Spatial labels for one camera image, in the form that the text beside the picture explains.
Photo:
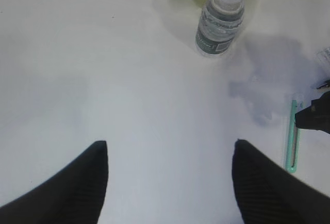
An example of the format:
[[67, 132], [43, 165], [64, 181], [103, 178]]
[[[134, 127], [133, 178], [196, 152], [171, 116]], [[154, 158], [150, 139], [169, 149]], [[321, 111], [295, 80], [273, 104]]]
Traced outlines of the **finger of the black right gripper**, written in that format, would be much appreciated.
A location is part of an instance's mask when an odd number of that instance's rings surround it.
[[329, 93], [311, 101], [311, 105], [295, 114], [297, 128], [329, 134]]

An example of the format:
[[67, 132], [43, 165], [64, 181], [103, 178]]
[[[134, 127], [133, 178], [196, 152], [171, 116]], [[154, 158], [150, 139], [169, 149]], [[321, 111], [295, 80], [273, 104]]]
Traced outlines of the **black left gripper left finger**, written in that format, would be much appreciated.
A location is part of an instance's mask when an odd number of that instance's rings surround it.
[[47, 181], [1, 206], [1, 223], [98, 223], [108, 177], [107, 143], [96, 141]]

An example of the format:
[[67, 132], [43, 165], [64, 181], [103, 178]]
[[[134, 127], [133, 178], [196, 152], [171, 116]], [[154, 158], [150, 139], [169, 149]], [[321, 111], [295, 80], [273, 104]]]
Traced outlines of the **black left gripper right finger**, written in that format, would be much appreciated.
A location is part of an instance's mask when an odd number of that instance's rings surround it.
[[246, 140], [235, 142], [232, 180], [244, 223], [329, 223], [329, 197]]

